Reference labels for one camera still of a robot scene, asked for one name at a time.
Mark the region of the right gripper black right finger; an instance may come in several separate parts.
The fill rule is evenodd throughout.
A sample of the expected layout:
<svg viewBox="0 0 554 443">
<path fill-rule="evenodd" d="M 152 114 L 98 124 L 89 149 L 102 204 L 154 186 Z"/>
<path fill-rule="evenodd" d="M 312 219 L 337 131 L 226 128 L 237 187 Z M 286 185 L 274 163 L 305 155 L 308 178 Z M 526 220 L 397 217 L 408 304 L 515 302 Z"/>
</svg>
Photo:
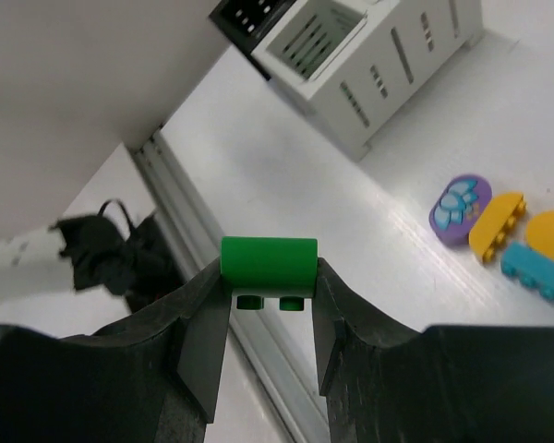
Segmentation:
<svg viewBox="0 0 554 443">
<path fill-rule="evenodd" d="M 416 331 L 324 259 L 312 322 L 334 442 L 554 442 L 554 328 Z"/>
</svg>

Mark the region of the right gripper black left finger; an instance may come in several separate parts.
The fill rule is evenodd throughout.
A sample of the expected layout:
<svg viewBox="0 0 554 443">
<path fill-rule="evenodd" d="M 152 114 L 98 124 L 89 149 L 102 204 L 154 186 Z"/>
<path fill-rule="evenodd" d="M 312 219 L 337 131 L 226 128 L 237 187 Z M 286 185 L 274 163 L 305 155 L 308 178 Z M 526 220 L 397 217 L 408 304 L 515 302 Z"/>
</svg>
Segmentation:
<svg viewBox="0 0 554 443">
<path fill-rule="evenodd" d="M 186 287 L 91 336 L 0 325 L 0 442 L 202 441 L 210 423 L 171 363 L 211 278 Z"/>
</svg>

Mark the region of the green rounded lego brick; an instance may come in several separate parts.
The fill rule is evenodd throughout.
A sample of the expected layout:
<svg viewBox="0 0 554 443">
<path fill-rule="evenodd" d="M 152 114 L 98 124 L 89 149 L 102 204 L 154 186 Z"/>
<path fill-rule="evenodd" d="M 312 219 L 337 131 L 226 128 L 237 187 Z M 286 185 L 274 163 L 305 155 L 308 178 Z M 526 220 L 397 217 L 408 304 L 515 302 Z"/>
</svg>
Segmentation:
<svg viewBox="0 0 554 443">
<path fill-rule="evenodd" d="M 319 246 L 314 238 L 225 236 L 220 267 L 225 290 L 239 310 L 259 311 L 267 299 L 301 312 L 315 293 Z"/>
</svg>

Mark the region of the purple printed oval lego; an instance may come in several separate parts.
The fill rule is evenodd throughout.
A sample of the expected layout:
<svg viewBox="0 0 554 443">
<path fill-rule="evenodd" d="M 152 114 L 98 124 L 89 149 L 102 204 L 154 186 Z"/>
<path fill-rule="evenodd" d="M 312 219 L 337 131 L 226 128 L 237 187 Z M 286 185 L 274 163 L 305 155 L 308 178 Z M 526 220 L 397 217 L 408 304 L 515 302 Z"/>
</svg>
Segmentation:
<svg viewBox="0 0 554 443">
<path fill-rule="evenodd" d="M 458 175 L 430 210 L 429 226 L 445 246 L 464 245 L 492 197 L 491 185 L 481 175 Z"/>
</svg>

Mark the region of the yellow half-round lego brick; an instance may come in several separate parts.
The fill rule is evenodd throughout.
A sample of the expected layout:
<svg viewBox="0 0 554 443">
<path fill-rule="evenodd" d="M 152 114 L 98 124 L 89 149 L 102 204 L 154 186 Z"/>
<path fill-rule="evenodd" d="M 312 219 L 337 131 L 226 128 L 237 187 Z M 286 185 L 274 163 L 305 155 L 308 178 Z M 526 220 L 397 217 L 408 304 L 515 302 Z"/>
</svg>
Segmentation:
<svg viewBox="0 0 554 443">
<path fill-rule="evenodd" d="M 522 192 L 503 193 L 489 201 L 468 235 L 468 244 L 481 264 L 495 258 L 525 213 Z"/>
</svg>

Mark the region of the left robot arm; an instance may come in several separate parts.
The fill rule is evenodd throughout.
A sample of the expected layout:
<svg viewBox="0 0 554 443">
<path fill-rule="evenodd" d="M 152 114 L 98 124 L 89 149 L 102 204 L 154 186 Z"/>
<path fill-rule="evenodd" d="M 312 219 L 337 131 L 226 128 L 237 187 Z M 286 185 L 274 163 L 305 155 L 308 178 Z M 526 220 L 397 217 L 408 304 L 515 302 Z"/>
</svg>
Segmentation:
<svg viewBox="0 0 554 443">
<path fill-rule="evenodd" d="M 0 241 L 0 304 L 102 288 L 137 312 L 186 281 L 159 223 L 152 216 L 134 223 L 118 198 Z"/>
</svg>

